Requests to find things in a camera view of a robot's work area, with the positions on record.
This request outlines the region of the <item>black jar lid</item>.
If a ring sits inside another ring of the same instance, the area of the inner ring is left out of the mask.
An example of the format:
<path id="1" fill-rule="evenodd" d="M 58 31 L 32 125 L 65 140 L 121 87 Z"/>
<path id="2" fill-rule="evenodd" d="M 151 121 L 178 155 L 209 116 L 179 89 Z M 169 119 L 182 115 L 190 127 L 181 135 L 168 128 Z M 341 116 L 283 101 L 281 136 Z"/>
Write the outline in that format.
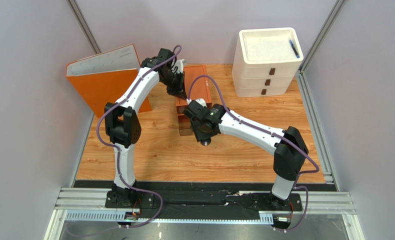
<path id="1" fill-rule="evenodd" d="M 210 139 L 210 138 L 208 138 L 208 139 L 203 139 L 203 140 L 201 140 L 200 141 L 200 143 L 201 143 L 201 145 L 202 146 L 209 146 L 210 144 L 211 144 L 211 142 L 212 142 L 212 140 Z"/>

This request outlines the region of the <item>orange makeup drawer box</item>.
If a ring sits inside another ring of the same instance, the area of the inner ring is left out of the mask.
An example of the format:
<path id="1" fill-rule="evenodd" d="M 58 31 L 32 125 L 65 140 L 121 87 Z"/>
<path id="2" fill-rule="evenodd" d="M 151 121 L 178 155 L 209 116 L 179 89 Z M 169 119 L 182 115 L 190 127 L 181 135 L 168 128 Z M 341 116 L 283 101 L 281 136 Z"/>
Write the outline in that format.
<path id="1" fill-rule="evenodd" d="M 201 75 L 207 75 L 207 67 L 204 64 L 200 65 L 187 65 L 183 68 L 184 71 L 184 81 L 185 81 L 185 93 L 189 93 L 189 89 L 193 83 L 193 81 L 201 76 Z M 211 96 L 211 91 L 209 87 L 209 79 L 207 77 L 201 77 L 198 79 L 195 84 L 193 85 L 193 88 L 191 90 L 191 95 L 190 99 L 191 100 L 196 100 L 196 99 L 204 99 L 206 102 L 207 107 L 210 109 L 213 105 L 212 101 L 212 96 Z M 188 103 L 186 100 L 181 99 L 181 98 L 176 98 L 175 99 L 175 106 L 176 106 L 176 111 L 177 115 L 181 116 L 183 115 L 183 112 L 185 108 L 187 107 Z"/>

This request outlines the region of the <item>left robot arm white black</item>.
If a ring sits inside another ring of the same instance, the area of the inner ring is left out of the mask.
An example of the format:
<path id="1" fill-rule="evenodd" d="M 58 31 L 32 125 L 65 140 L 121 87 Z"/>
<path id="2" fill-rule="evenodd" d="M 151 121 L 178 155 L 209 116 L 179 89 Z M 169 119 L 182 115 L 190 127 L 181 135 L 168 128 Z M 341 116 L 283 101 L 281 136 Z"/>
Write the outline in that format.
<path id="1" fill-rule="evenodd" d="M 167 94 L 187 99 L 184 65 L 177 61 L 182 47 L 161 48 L 158 55 L 146 58 L 138 75 L 123 96 L 115 103 L 108 102 L 100 121 L 105 123 L 109 136 L 107 146 L 115 152 L 115 179 L 106 195 L 106 208 L 131 208 L 138 203 L 138 189 L 134 174 L 136 143 L 141 136 L 138 111 L 150 91 L 158 84 L 166 86 Z"/>

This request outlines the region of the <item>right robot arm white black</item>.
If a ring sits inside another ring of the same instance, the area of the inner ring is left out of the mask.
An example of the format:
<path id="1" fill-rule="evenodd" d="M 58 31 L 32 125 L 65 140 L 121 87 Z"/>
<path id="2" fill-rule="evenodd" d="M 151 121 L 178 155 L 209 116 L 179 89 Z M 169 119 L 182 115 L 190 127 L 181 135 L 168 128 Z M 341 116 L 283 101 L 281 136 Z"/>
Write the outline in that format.
<path id="1" fill-rule="evenodd" d="M 298 129 L 269 127 L 241 117 L 220 104 L 208 108 L 201 98 L 189 100 L 183 113 L 190 120 L 197 142 L 203 146 L 208 146 L 212 137 L 224 134 L 254 144 L 272 155 L 276 177 L 268 203 L 277 210 L 289 205 L 290 193 L 308 155 Z"/>

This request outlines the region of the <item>clear acrylic drawer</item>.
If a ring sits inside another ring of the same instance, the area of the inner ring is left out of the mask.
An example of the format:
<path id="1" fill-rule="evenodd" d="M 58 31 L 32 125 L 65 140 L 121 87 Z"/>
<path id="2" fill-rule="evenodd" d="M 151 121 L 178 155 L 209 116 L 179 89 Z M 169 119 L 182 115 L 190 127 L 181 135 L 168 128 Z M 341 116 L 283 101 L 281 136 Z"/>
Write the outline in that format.
<path id="1" fill-rule="evenodd" d="M 193 129 L 191 127 L 190 119 L 184 114 L 179 114 L 178 116 L 178 129 L 180 136 L 190 136 L 193 135 Z"/>

